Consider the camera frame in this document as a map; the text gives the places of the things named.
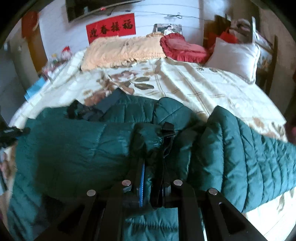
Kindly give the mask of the dark green puffer jacket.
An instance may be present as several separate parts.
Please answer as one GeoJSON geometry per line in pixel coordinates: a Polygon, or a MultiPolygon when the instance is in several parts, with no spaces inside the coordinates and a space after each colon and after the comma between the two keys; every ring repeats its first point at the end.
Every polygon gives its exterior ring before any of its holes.
{"type": "Polygon", "coordinates": [[[217,106],[201,120],[180,102],[121,90],[95,106],[46,108],[18,140],[8,209],[14,240],[89,240],[114,184],[132,180],[145,161],[144,205],[127,213],[124,240],[179,240],[178,210],[152,208],[161,128],[174,125],[171,170],[195,192],[217,189],[240,212],[295,187],[295,146],[266,137],[217,106]]]}

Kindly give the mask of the light blue paper bag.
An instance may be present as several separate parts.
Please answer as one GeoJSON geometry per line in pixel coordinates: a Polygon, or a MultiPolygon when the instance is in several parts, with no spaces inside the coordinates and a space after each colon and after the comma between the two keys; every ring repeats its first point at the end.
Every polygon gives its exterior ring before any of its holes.
{"type": "Polygon", "coordinates": [[[43,77],[40,77],[30,88],[26,90],[24,95],[25,100],[29,101],[46,83],[46,80],[43,77]]]}

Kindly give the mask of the santa plush toy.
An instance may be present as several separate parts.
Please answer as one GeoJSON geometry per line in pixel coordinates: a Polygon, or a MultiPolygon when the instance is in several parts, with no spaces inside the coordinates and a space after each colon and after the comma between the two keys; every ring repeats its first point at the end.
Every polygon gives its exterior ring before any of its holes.
{"type": "Polygon", "coordinates": [[[61,60],[69,60],[72,56],[72,52],[69,46],[66,46],[61,52],[61,60]]]}

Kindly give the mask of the floral cream bed quilt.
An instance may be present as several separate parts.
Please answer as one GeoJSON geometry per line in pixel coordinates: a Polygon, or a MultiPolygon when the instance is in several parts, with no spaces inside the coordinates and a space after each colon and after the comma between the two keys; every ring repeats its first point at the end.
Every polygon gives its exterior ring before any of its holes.
{"type": "Polygon", "coordinates": [[[129,63],[116,68],[81,71],[85,52],[79,51],[55,71],[55,80],[47,82],[32,98],[13,112],[9,125],[23,127],[44,108],[69,105],[78,100],[89,103],[108,86],[130,86],[136,96],[158,100],[173,98],[207,120],[216,106],[239,117],[248,126],[271,138],[286,141],[285,118],[255,84],[239,76],[195,63],[160,58],[129,63]]]}

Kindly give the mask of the peach ruffled pillow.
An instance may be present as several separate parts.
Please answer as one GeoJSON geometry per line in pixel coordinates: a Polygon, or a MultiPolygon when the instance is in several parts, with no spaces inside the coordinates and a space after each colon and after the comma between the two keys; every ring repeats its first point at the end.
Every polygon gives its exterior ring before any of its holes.
{"type": "Polygon", "coordinates": [[[82,71],[95,68],[113,68],[133,61],[165,58],[160,45],[164,35],[160,32],[144,37],[104,37],[94,40],[86,49],[81,64],[82,71]]]}

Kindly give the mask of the red heart-shaped pillow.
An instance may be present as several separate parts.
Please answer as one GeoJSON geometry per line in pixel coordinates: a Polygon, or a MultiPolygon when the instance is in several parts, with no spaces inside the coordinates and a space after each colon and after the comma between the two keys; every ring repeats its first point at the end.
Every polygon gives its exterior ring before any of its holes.
{"type": "Polygon", "coordinates": [[[207,49],[197,44],[188,43],[179,33],[161,37],[160,46],[167,57],[176,61],[204,64],[210,58],[207,49]]]}

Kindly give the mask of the white square pillow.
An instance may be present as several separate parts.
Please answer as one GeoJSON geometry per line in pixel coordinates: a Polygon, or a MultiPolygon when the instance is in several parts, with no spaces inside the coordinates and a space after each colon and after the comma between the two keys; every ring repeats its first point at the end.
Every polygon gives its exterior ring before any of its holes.
{"type": "Polygon", "coordinates": [[[260,54],[257,44],[232,44],[216,38],[213,54],[205,66],[231,72],[254,84],[260,54]]]}

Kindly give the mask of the red banner with characters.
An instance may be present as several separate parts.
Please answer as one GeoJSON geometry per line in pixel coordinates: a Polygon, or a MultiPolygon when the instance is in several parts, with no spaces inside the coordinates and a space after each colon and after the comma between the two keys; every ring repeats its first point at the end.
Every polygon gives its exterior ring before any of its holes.
{"type": "Polygon", "coordinates": [[[101,37],[130,36],[136,34],[134,13],[114,16],[86,26],[88,42],[101,37]]]}

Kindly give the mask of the framed photo on headboard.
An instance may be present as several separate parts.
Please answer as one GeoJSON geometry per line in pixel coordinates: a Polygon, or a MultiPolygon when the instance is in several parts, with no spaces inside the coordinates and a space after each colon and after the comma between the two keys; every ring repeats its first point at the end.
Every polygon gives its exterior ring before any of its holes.
{"type": "Polygon", "coordinates": [[[182,33],[182,25],[176,24],[154,24],[153,32],[161,32],[164,35],[172,34],[172,33],[182,33]]]}

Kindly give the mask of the wooden chair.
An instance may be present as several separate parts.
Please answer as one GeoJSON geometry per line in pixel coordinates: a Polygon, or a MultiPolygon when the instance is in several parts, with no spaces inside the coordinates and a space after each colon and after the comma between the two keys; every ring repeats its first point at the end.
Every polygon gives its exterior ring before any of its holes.
{"type": "Polygon", "coordinates": [[[256,29],[255,17],[251,20],[237,19],[231,21],[227,16],[215,16],[218,33],[223,31],[237,34],[241,43],[256,44],[261,53],[257,62],[256,84],[267,94],[270,94],[271,85],[278,57],[278,37],[274,35],[274,41],[270,42],[256,29]]]}

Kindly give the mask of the red hanging wall decoration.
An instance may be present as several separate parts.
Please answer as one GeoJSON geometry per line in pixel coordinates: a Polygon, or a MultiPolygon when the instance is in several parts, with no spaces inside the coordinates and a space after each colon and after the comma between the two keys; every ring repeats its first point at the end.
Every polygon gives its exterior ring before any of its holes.
{"type": "Polygon", "coordinates": [[[22,38],[28,39],[39,25],[39,13],[28,11],[21,19],[22,38]]]}

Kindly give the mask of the black wall television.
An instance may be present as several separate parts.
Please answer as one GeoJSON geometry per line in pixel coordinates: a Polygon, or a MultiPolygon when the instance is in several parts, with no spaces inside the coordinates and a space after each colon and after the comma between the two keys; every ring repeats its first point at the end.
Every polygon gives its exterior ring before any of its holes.
{"type": "Polygon", "coordinates": [[[138,3],[140,1],[124,0],[66,0],[65,6],[69,23],[84,18],[89,14],[105,11],[106,9],[123,4],[138,3]]]}

